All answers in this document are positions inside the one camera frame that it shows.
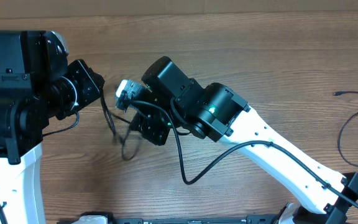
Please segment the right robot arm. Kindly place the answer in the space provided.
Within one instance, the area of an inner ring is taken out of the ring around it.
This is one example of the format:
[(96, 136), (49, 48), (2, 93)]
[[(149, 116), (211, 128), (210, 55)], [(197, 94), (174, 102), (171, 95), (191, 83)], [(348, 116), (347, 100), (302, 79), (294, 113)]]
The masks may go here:
[(161, 57), (140, 82), (124, 80), (116, 105), (133, 107), (132, 128), (158, 146), (178, 128), (240, 152), (286, 187), (296, 203), (288, 204), (275, 223), (345, 223), (357, 207), (358, 173), (332, 170), (271, 128), (248, 102), (220, 83), (202, 87), (169, 57)]

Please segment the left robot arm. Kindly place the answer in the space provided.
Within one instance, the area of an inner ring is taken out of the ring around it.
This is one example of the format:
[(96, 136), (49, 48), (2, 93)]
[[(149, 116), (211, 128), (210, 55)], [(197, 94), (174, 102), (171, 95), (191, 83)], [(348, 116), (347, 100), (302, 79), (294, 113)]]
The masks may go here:
[(0, 223), (45, 223), (44, 129), (102, 95), (103, 77), (68, 54), (56, 32), (0, 30)]

